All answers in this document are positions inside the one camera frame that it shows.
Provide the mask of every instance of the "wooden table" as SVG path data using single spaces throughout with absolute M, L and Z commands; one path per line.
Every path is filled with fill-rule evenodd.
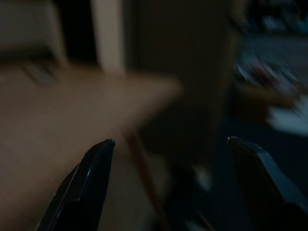
M 55 71 L 40 87 L 16 66 L 0 71 L 0 230 L 43 213 L 63 178 L 94 144 L 124 132 L 161 225 L 168 230 L 135 129 L 182 91 L 172 78 L 104 76 L 93 67 Z

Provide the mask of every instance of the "wall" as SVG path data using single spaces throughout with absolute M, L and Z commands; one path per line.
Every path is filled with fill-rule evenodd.
M 51 0 L 0 1 L 0 52 L 47 47 L 64 60 L 59 21 Z

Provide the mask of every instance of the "wooden surface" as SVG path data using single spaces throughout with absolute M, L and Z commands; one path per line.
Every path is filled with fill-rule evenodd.
M 0 230 L 36 222 L 92 145 L 141 125 L 181 92 L 174 79 L 80 66 L 56 76 L 42 88 L 20 68 L 0 71 Z

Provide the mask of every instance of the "wooden table leg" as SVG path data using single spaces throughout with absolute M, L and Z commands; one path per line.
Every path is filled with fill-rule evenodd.
M 163 231 L 170 231 L 169 223 L 157 195 L 153 179 L 151 178 L 148 165 L 145 160 L 141 140 L 137 132 L 134 131 L 127 133 L 126 140 L 128 142 L 129 151 L 133 158 L 137 172 L 142 181 L 143 187 L 145 188 L 150 203 L 156 213 L 159 224 Z

